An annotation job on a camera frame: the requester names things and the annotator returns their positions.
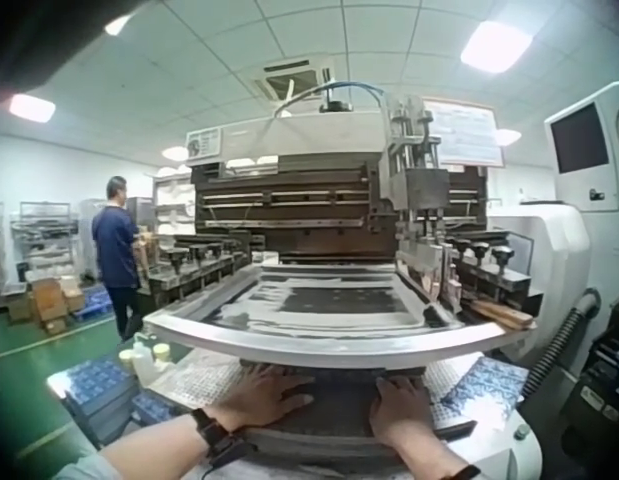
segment green floor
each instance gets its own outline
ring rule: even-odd
[[[115,347],[119,342],[115,322],[94,322],[50,339],[35,325],[10,326],[0,318],[1,443],[27,476],[49,478],[66,463],[93,451],[45,380]]]
[[[93,325],[105,318],[111,318],[111,314],[94,317],[84,323],[67,318],[67,332]],[[0,313],[0,355],[48,339],[49,335],[36,324],[31,322],[12,324],[7,313]]]

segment pallet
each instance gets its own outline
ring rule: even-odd
[[[111,312],[113,306],[109,294],[102,286],[86,288],[85,295],[86,307],[77,312],[73,312],[77,322],[86,322],[96,316]]]

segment worker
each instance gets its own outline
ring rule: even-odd
[[[311,396],[285,393],[313,379],[285,376],[277,368],[252,370],[225,400],[204,407],[204,412],[233,433],[245,427],[266,426],[311,403]],[[434,435],[429,397],[421,385],[415,386],[404,377],[381,379],[378,391],[370,414],[373,434],[398,453],[415,478],[479,478],[475,467]],[[194,417],[187,414],[123,437],[99,453],[66,466],[55,479],[179,479],[203,461],[207,451]]]
[[[140,245],[138,226],[124,208],[126,201],[127,181],[122,177],[112,177],[107,183],[107,205],[94,217],[91,226],[102,283],[111,298],[122,341],[142,329],[136,256],[143,275],[146,276],[149,270],[145,250]],[[132,312],[131,320],[128,308]]]

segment hand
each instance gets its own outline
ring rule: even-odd
[[[369,423],[380,443],[397,449],[414,436],[433,435],[429,394],[422,381],[416,383],[406,377],[378,379],[380,397],[371,406]]]
[[[285,376],[280,367],[255,368],[217,405],[205,408],[209,417],[233,432],[243,427],[264,427],[313,401],[311,395],[283,394],[299,385],[313,382],[311,377]]]

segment navy blue shirt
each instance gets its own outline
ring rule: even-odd
[[[91,224],[96,242],[102,282],[110,288],[138,288],[138,270],[133,256],[138,227],[124,208],[107,206]]]

